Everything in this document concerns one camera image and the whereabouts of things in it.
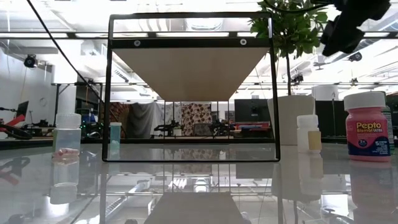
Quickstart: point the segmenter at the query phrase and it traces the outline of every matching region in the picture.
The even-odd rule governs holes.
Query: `green leaves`
[[[296,58],[303,53],[311,54],[314,47],[319,47],[318,33],[323,29],[328,16],[324,9],[316,9],[303,14],[291,14],[275,11],[269,8],[268,3],[286,10],[299,10],[312,7],[310,0],[262,0],[258,3],[261,11],[272,13],[273,36],[275,53],[280,57],[286,57],[286,53],[295,53]],[[257,32],[257,38],[268,38],[268,20],[253,19],[251,32]]]
[[[325,23],[328,20],[328,15],[326,14],[326,12],[317,12],[315,20],[321,23]]]

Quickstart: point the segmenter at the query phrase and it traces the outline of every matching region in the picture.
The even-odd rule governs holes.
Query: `ceiling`
[[[189,0],[141,0],[141,1],[109,1],[109,0],[39,0],[33,1],[44,22],[52,32],[107,32],[110,14],[130,14],[133,12],[179,12],[179,11],[257,11],[256,0],[222,0],[189,1]],[[395,32],[398,30],[398,4],[393,3],[390,10],[380,21],[366,21],[361,29],[371,32]],[[6,32],[44,32],[43,27],[31,11],[25,0],[0,0],[0,42],[2,48],[14,57],[24,58],[35,53],[40,61],[56,63],[60,56],[53,43],[48,39],[12,39],[7,40]],[[338,15],[333,7],[327,9],[330,19]],[[248,31],[247,19],[213,20],[140,20],[117,22],[115,32],[166,32],[193,31],[202,29]],[[64,46],[81,45],[80,55],[68,55],[74,58],[73,63],[84,77],[104,82],[106,60],[106,40],[59,40]],[[299,74],[303,82],[293,87],[293,93],[309,95],[312,87],[339,83],[342,98],[345,95],[369,90],[382,90],[387,93],[398,91],[398,40],[367,39],[356,49],[363,56],[358,62],[350,62],[350,55],[337,53],[331,57],[321,56],[322,46],[314,49],[313,54],[304,54],[300,58],[291,56],[291,74],[293,78]],[[156,99],[157,94],[150,86],[134,73],[134,68],[125,64],[114,55],[112,91],[136,92],[130,100]],[[285,59],[277,64],[278,95],[287,94],[287,75]],[[352,85],[352,79],[358,83]],[[256,68],[248,74],[245,81],[237,89],[231,100],[236,98],[272,98],[271,66],[269,56],[259,61]]]

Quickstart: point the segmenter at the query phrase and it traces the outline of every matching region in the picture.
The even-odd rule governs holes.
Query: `pink bottle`
[[[349,157],[358,161],[391,161],[386,117],[381,113],[386,107],[382,92],[366,92],[344,97]]]

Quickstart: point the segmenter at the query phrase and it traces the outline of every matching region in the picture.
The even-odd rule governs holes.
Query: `wooden panel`
[[[165,101],[228,101],[268,48],[115,49]]]

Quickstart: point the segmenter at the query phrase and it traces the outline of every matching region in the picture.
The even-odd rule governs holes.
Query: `potted plant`
[[[272,38],[276,60],[286,59],[288,95],[278,98],[279,117],[282,118],[279,121],[280,133],[283,133],[280,135],[280,143],[296,145],[297,116],[313,114],[315,100],[312,96],[292,96],[290,58],[299,58],[303,53],[312,54],[314,47],[320,46],[317,35],[323,30],[323,23],[328,17],[323,11],[325,8],[314,7],[310,0],[262,0],[258,5],[261,6],[262,12],[272,14]],[[257,32],[257,38],[268,38],[268,20],[252,19],[251,32]],[[272,99],[268,100],[268,105],[271,121],[274,123]]]

